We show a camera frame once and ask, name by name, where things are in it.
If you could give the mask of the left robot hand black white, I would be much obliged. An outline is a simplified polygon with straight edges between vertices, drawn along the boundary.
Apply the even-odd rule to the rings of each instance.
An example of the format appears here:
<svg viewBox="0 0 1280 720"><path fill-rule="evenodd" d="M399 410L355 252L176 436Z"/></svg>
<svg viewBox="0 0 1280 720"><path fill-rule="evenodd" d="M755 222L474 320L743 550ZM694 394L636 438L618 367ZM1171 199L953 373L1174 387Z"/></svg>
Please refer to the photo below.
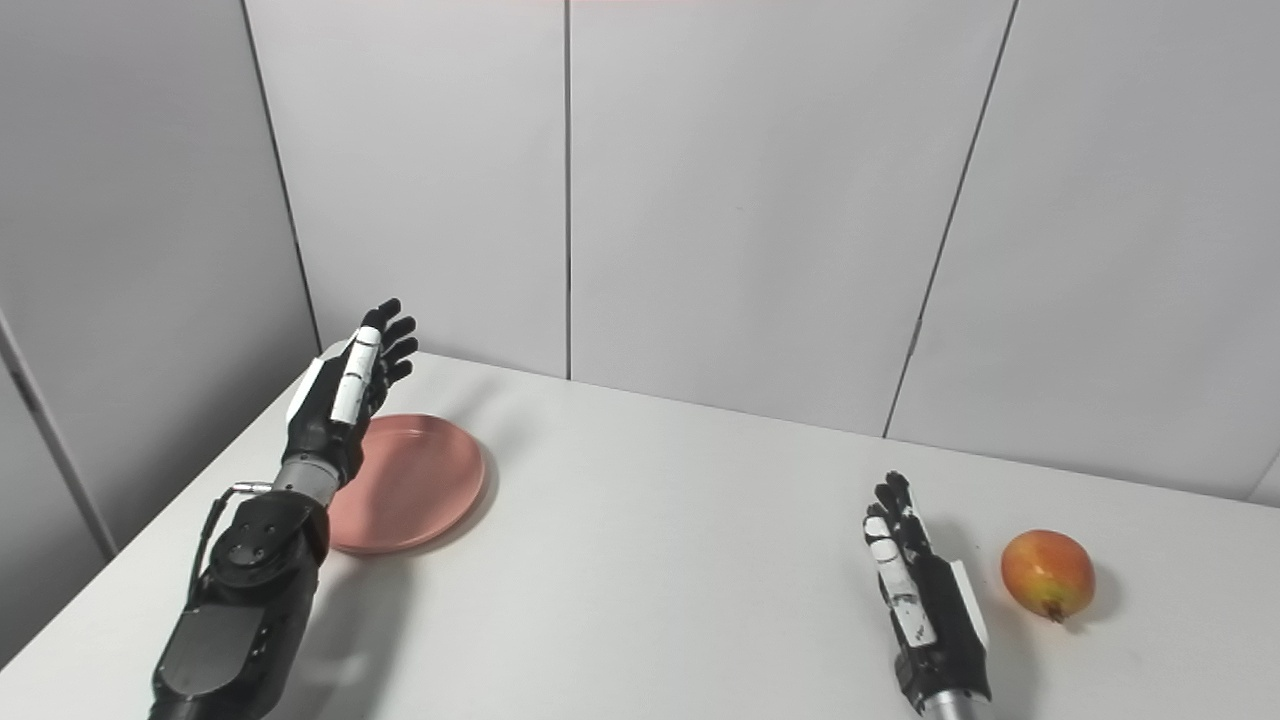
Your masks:
<svg viewBox="0 0 1280 720"><path fill-rule="evenodd" d="M413 370L416 319L398 299L370 309L337 355L312 360L287 414L287 489L334 495L358 473L362 442L390 387Z"/></svg>

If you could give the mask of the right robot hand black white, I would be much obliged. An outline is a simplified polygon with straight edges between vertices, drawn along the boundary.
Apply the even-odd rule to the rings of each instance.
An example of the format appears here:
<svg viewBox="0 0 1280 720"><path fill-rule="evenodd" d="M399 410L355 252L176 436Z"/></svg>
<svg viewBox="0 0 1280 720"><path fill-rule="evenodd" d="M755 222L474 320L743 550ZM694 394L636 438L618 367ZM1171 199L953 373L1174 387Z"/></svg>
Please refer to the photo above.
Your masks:
<svg viewBox="0 0 1280 720"><path fill-rule="evenodd" d="M938 556L908 478L888 471L867 507L863 538L899 652L893 674L919 719L992 719L989 635L966 569Z"/></svg>

